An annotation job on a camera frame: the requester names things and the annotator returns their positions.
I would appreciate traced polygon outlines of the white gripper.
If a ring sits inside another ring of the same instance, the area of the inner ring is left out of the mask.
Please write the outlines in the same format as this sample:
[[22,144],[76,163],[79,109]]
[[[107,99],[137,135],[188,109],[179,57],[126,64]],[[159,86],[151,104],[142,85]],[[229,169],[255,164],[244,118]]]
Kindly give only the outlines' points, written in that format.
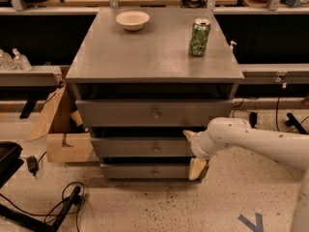
[[192,130],[183,130],[183,134],[188,141],[193,155],[196,158],[190,160],[188,179],[197,180],[202,171],[207,166],[207,161],[211,154],[207,152],[207,144],[210,142],[209,136],[205,131],[195,132]]

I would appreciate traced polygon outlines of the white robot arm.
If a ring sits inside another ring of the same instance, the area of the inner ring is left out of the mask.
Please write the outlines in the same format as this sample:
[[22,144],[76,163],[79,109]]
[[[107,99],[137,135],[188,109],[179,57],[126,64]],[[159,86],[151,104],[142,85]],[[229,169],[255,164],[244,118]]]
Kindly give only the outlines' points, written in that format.
[[242,147],[304,173],[298,193],[291,232],[309,232],[309,135],[252,129],[239,118],[217,117],[206,130],[184,130],[190,142],[190,180],[196,180],[218,151]]

